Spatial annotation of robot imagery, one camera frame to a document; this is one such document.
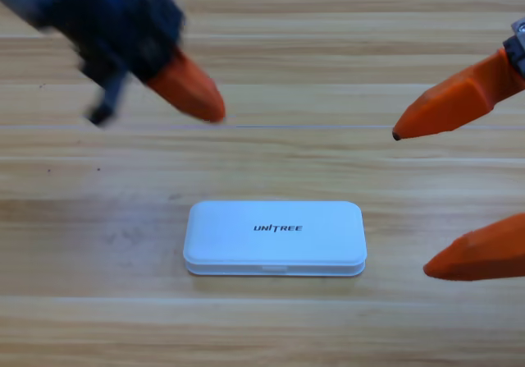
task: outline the unitree logo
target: unitree logo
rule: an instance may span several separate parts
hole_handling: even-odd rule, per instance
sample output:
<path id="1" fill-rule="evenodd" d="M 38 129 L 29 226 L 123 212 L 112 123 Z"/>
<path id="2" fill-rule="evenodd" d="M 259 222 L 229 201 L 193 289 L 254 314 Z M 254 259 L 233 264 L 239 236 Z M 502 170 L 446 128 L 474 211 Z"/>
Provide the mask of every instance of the unitree logo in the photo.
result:
<path id="1" fill-rule="evenodd" d="M 255 232 L 271 232 L 274 233 L 279 232 L 301 232 L 303 230 L 302 226 L 276 226 L 276 225 L 270 225 L 270 226 L 254 226 L 253 230 Z"/>

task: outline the rounded rectangular box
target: rounded rectangular box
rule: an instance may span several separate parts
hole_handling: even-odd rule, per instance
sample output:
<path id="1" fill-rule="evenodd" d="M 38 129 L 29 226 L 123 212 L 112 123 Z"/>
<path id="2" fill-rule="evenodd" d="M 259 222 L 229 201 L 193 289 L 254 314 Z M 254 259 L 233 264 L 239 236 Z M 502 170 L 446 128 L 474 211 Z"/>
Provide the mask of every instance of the rounded rectangular box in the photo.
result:
<path id="1" fill-rule="evenodd" d="M 184 258 L 198 275 L 350 277 L 367 258 L 363 216 L 347 201 L 204 201 Z"/>

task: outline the light wooden surface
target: light wooden surface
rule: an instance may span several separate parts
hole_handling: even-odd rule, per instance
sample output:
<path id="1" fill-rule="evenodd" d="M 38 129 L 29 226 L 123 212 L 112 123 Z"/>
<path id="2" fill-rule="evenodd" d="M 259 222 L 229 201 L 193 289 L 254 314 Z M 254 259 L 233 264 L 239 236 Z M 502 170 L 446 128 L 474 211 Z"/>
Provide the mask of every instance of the light wooden surface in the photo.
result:
<path id="1" fill-rule="evenodd" d="M 525 211 L 525 96 L 454 133 L 390 135 L 421 92 L 495 51 L 525 0 L 181 1 L 221 127 L 134 83 L 97 130 L 69 44 L 0 10 L 0 365 L 525 365 L 524 280 L 422 272 Z M 221 198 L 351 200 L 367 268 L 192 277 L 189 207 Z"/>

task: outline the orange fingertip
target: orange fingertip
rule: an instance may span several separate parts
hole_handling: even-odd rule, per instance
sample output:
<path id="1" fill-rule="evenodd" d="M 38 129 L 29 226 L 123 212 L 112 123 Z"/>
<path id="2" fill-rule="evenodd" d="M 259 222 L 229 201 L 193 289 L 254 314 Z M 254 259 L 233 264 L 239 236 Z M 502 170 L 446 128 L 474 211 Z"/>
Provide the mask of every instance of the orange fingertip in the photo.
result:
<path id="1" fill-rule="evenodd" d="M 483 117 L 500 101 L 525 89 L 506 52 L 495 54 L 430 88 L 395 124 L 396 140 L 453 131 Z"/>
<path id="2" fill-rule="evenodd" d="M 147 86 L 180 112 L 199 120 L 217 123 L 226 108 L 215 82 L 183 52 Z"/>
<path id="3" fill-rule="evenodd" d="M 469 232 L 432 258 L 423 272 L 449 281 L 525 276 L 525 213 Z"/>

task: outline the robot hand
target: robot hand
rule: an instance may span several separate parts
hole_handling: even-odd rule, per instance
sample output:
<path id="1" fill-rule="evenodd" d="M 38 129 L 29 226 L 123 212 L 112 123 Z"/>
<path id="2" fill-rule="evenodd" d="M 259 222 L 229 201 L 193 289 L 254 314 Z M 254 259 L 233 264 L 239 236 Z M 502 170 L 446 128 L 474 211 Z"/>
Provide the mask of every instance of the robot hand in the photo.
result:
<path id="1" fill-rule="evenodd" d="M 84 60 L 82 72 L 103 88 L 89 120 L 116 114 L 128 73 L 173 107 L 206 122 L 225 117 L 212 79 L 180 49 L 184 15 L 173 0 L 0 0 L 37 30 L 66 36 Z"/>
<path id="2" fill-rule="evenodd" d="M 430 88 L 394 127 L 396 140 L 453 131 L 525 90 L 525 19 L 514 36 L 476 65 Z M 424 267 L 426 275 L 451 281 L 525 276 L 525 214 L 469 232 Z"/>

